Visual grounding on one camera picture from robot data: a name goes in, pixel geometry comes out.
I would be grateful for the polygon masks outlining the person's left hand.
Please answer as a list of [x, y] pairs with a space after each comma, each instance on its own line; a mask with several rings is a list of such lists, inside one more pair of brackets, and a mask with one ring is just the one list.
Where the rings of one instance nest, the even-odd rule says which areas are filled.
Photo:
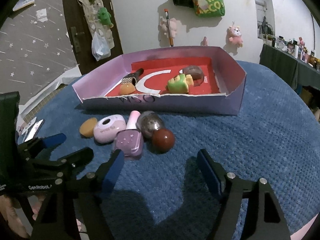
[[[39, 214], [39, 210], [41, 208], [41, 205], [46, 198], [46, 194], [37, 194], [36, 195], [38, 200], [33, 205], [33, 219], [36, 220], [37, 216]], [[16, 213], [14, 202], [10, 197], [6, 195], [1, 196], [1, 214], [6, 222], [8, 222], [9, 228], [16, 233], [18, 236], [22, 238], [29, 238], [30, 235], [27, 233], [26, 227], [23, 225], [20, 217]]]

